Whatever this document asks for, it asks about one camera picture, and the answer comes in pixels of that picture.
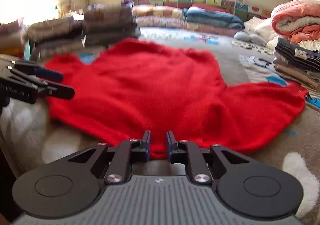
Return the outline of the black green gloved left hand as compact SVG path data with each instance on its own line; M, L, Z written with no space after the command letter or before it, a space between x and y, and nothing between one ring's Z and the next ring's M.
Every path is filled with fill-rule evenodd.
M7 107L10 103L9 97L0 97L0 115L2 114L3 108Z

